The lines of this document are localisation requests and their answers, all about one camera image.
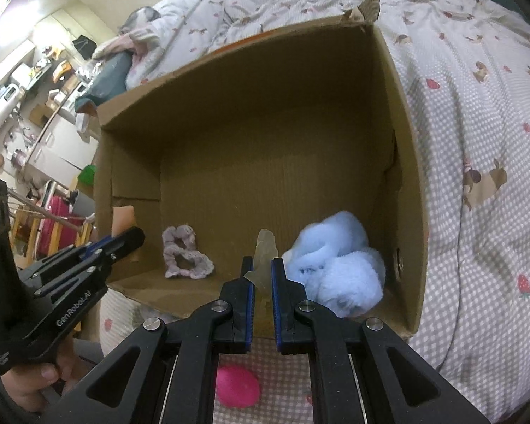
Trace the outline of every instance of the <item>bed sheet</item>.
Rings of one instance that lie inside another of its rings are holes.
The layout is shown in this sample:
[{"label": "bed sheet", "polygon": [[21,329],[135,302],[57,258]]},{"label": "bed sheet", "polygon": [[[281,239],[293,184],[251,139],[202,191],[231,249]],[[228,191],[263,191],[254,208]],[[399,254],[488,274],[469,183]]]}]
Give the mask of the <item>bed sheet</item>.
[{"label": "bed sheet", "polygon": [[[361,1],[200,0],[176,30],[190,55],[168,51],[168,65]],[[410,343],[494,422],[530,398],[530,27],[489,0],[381,0],[377,25],[425,178],[427,284]],[[272,421],[217,405],[215,422]]]}]

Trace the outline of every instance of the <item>silver bolt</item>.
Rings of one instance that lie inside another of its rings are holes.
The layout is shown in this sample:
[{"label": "silver bolt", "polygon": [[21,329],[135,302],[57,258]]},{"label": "silver bolt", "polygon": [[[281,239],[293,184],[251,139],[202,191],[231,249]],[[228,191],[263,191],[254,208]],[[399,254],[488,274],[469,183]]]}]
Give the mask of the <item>silver bolt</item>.
[{"label": "silver bolt", "polygon": [[161,319],[158,319],[157,317],[150,317],[148,319],[145,319],[143,323],[143,327],[147,331],[159,330],[160,326],[161,326]]},{"label": "silver bolt", "polygon": [[228,302],[224,300],[216,300],[212,303],[212,311],[223,313],[228,308]]},{"label": "silver bolt", "polygon": [[303,300],[298,304],[298,308],[304,313],[311,313],[315,310],[316,305],[314,304],[314,301]]},{"label": "silver bolt", "polygon": [[368,327],[369,330],[373,330],[373,331],[382,330],[383,327],[385,326],[383,321],[377,317],[370,317],[365,322],[365,325]]}]

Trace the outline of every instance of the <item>pink egg-shaped object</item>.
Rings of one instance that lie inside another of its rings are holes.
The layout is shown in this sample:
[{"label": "pink egg-shaped object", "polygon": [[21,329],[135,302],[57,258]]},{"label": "pink egg-shaped object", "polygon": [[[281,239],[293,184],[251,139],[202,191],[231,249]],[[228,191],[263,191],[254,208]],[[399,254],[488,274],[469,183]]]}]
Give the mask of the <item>pink egg-shaped object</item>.
[{"label": "pink egg-shaped object", "polygon": [[253,373],[239,365],[218,367],[216,396],[228,408],[247,408],[259,400],[261,388]]}]

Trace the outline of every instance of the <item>bed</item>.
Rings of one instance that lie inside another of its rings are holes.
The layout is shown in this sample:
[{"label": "bed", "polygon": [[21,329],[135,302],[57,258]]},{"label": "bed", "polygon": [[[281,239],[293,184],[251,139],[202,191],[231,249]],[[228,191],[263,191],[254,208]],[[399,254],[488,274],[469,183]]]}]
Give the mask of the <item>bed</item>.
[{"label": "bed", "polygon": [[[133,35],[148,49],[126,85],[361,1],[163,0],[154,6],[162,17]],[[530,26],[490,0],[381,0],[377,24],[425,177],[427,286],[410,344],[495,422],[530,399]],[[110,291],[100,320],[106,352],[143,317]],[[251,356],[229,360],[260,371],[263,400],[249,411],[216,404],[215,422],[312,422],[306,359],[281,365],[289,361],[271,350],[260,341]]]}]

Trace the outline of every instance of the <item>gingham pattern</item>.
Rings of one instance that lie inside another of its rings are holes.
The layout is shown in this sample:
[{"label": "gingham pattern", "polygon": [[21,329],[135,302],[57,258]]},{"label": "gingham pattern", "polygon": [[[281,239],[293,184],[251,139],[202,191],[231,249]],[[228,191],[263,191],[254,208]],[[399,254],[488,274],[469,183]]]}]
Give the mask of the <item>gingham pattern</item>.
[{"label": "gingham pattern", "polygon": [[[212,1],[224,20],[204,52],[362,0]],[[428,210],[426,293],[411,345],[495,421],[530,398],[530,295],[518,285],[520,275],[530,283],[530,27],[488,0],[381,0],[377,25],[411,109]],[[477,62],[488,70],[482,82]],[[494,159],[507,173],[470,212],[464,157],[483,175]],[[267,405],[217,406],[215,422],[308,422],[306,361],[277,357],[261,341],[234,360],[252,362],[267,382]]]}]

